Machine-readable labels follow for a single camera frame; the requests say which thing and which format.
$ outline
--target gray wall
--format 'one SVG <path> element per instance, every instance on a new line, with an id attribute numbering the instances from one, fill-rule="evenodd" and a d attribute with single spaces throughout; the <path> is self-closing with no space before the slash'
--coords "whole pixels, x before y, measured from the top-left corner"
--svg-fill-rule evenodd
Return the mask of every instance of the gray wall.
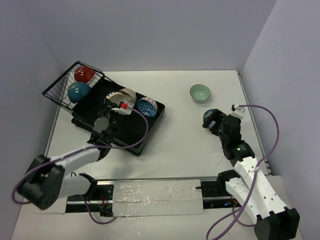
<path id="1" fill-rule="evenodd" d="M 250 103 L 269 107 L 280 124 L 270 158 L 300 213 L 303 239 L 319 239 L 320 1 L 278 0 L 242 72 Z M 254 110 L 263 146 L 275 140 L 272 118 Z"/>
<path id="2" fill-rule="evenodd" d="M 241 70 L 276 0 L 20 0 L 59 65 Z"/>
<path id="3" fill-rule="evenodd" d="M 56 108 L 41 92 L 60 70 L 17 0 L 0 1 L 0 33 L 0 238 L 8 240 L 20 211 L 11 190 L 45 150 Z"/>

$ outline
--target teal bowl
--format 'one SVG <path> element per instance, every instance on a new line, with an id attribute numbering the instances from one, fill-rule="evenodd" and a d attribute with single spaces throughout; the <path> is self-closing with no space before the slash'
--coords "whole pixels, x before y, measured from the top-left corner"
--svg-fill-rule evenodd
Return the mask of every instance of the teal bowl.
<path id="1" fill-rule="evenodd" d="M 205 103 L 210 98 L 211 92 L 207 86 L 196 84 L 190 88 L 190 96 L 197 103 Z"/>

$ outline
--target plastic wrap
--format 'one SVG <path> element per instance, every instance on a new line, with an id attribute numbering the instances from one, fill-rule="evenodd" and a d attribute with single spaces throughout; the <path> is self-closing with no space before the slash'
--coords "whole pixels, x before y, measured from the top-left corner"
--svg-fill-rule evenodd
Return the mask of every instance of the plastic wrap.
<path id="1" fill-rule="evenodd" d="M 202 214 L 200 185 L 200 180 L 116 182 L 112 211 L 117 217 Z"/>

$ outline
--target black wire basket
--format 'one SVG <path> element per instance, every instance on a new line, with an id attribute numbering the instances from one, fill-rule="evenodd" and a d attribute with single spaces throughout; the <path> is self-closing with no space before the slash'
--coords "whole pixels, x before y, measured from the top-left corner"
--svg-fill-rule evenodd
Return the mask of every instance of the black wire basket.
<path id="1" fill-rule="evenodd" d="M 94 77 L 87 83 L 91 90 L 78 103 L 72 103 L 68 97 L 68 88 L 74 82 L 74 72 L 81 66 L 87 66 L 94 70 Z M 72 123 L 77 127 L 85 129 L 89 132 L 94 127 L 94 122 L 99 118 L 99 112 L 103 109 L 103 102 L 106 96 L 112 92 L 118 92 L 125 88 L 107 77 L 100 69 L 85 64 L 81 61 L 75 62 L 69 67 L 57 80 L 55 80 L 42 94 L 72 114 Z M 145 97 L 136 92 L 137 100 Z M 156 101 L 158 111 L 156 116 L 146 116 L 149 123 L 149 133 L 145 140 L 127 151 L 136 156 L 140 156 L 150 135 L 158 125 L 159 120 L 165 113 L 165 105 Z M 114 143 L 120 147 L 128 146 L 138 142 L 145 134 L 146 125 L 144 120 L 137 113 L 123 115 L 117 121 L 117 131 L 115 133 Z"/>

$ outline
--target purple cable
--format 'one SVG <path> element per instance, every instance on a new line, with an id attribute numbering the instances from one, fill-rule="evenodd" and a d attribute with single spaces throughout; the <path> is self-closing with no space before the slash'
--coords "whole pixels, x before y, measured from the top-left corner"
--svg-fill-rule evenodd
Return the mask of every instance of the purple cable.
<path id="1" fill-rule="evenodd" d="M 39 166 L 36 166 L 35 168 L 31 169 L 30 171 L 28 171 L 24 176 L 23 178 L 14 186 L 13 190 L 12 190 L 12 193 L 11 193 L 11 199 L 14 203 L 16 204 L 19 204 L 19 205 L 23 205 L 23 204 L 29 204 L 30 202 L 29 201 L 19 201 L 16 199 L 16 191 L 17 189 L 21 186 L 21 184 L 26 180 L 27 177 L 29 177 L 31 174 L 34 174 L 35 172 L 37 172 L 39 169 L 42 169 L 42 168 L 45 168 L 46 166 L 48 165 L 52 165 L 52 164 L 55 164 L 57 162 L 60 162 L 62 160 L 65 160 L 65 159 L 68 159 L 70 157 L 73 157 L 77 154 L 80 154 L 86 150 L 89 150 L 89 149 L 97 149 L 97 148 L 104 148 L 104 149 L 129 149 L 129 148 L 132 148 L 138 144 L 140 144 L 148 135 L 148 132 L 149 132 L 149 124 L 148 124 L 148 120 L 146 119 L 146 117 L 141 113 L 139 112 L 138 110 L 135 110 L 129 106 L 127 106 L 128 109 L 132 110 L 133 112 L 139 114 L 143 120 L 145 121 L 145 133 L 143 135 L 143 137 L 137 141 L 136 143 L 134 144 L 131 144 L 129 146 L 89 146 L 87 148 L 82 148 L 82 149 L 78 149 L 76 151 L 73 151 L 73 152 L 70 152 L 69 154 L 63 156 L 63 157 L 59 157 L 55 160 L 52 160 L 52 161 L 48 161 L 44 164 L 41 164 Z"/>
<path id="2" fill-rule="evenodd" d="M 105 221 L 105 222 L 102 222 L 102 221 L 97 221 L 95 220 L 94 216 L 92 216 L 92 213 L 90 211 L 90 208 L 89 208 L 89 205 L 87 203 L 87 201 L 85 200 L 85 198 L 82 196 L 82 195 L 79 195 L 82 200 L 84 201 L 84 205 L 86 207 L 86 209 L 88 210 L 88 214 L 90 216 L 90 218 L 92 219 L 92 221 L 94 221 L 96 224 L 100 224 L 100 225 L 105 225 L 105 224 L 109 224 L 109 223 L 112 223 L 114 220 L 116 220 L 117 217 L 114 217 L 112 218 L 110 221 Z"/>
<path id="3" fill-rule="evenodd" d="M 239 202 L 237 201 L 237 202 L 233 205 L 233 207 L 232 207 L 232 214 L 233 214 L 234 217 L 236 217 L 235 209 L 236 209 L 236 206 L 237 206 L 238 203 L 239 203 Z M 244 226 L 244 227 L 247 227 L 247 228 L 252 228 L 252 227 L 255 226 L 254 224 L 248 225 L 248 224 L 242 223 L 242 222 L 240 222 L 239 220 L 237 220 L 237 223 L 240 224 L 240 225 L 242 225 L 242 226 Z"/>
<path id="4" fill-rule="evenodd" d="M 270 152 L 258 161 L 258 163 L 256 164 L 255 167 L 259 167 L 259 165 L 260 165 L 266 158 L 268 158 L 268 157 L 273 153 L 273 151 L 276 149 L 276 146 L 277 146 L 277 144 L 278 144 L 278 142 L 279 142 L 279 136 L 280 136 L 279 124 L 278 124 L 278 121 L 277 121 L 277 119 L 276 119 L 276 116 L 275 116 L 269 109 L 267 109 L 267 108 L 264 107 L 264 106 L 251 105 L 251 104 L 249 104 L 249 105 L 239 105 L 239 107 L 240 107 L 240 108 L 242 108 L 242 107 L 248 107 L 248 108 L 253 107 L 253 108 L 260 108 L 260 109 L 266 110 L 266 111 L 272 116 L 272 118 L 273 118 L 273 120 L 274 120 L 274 122 L 275 122 L 275 126 L 276 126 L 276 139 L 275 139 L 275 143 L 274 143 L 272 149 L 270 150 Z M 220 218 L 218 221 L 216 221 L 216 222 L 209 228 L 208 232 L 206 233 L 206 236 L 205 236 L 205 239 L 206 239 L 206 240 L 209 240 L 209 234 L 210 234 L 210 232 L 212 231 L 212 229 L 213 229 L 218 223 L 220 223 L 222 220 L 226 219 L 227 217 L 229 217 L 229 216 L 231 216 L 231 215 L 234 215 L 235 213 L 239 212 L 239 213 L 236 215 L 236 217 L 234 218 L 234 220 L 229 224 L 229 226 L 228 226 L 220 235 L 216 236 L 215 238 L 213 238 L 213 239 L 211 239 L 211 240 L 219 240 L 219 239 L 222 238 L 227 232 L 229 232 L 229 230 L 235 225 L 235 223 L 236 223 L 236 222 L 238 221 L 238 219 L 240 218 L 241 214 L 244 212 L 245 207 L 246 207 L 246 205 L 248 204 L 249 199 L 250 199 L 250 197 L 251 197 L 251 195 L 252 195 L 252 193 L 253 193 L 253 191 L 254 191 L 254 187 L 255 187 L 255 184 L 256 184 L 256 181 L 257 181 L 257 175 L 258 175 L 258 172 L 255 171 L 255 172 L 254 172 L 254 176 L 253 176 L 253 180 L 252 180 L 252 185 L 251 185 L 251 187 L 250 187 L 248 196 L 246 197 L 243 205 L 242 205 L 239 209 L 237 209 L 237 210 L 235 210 L 235 211 L 232 211 L 231 213 L 225 215 L 224 217 L 222 217 L 222 218 Z"/>

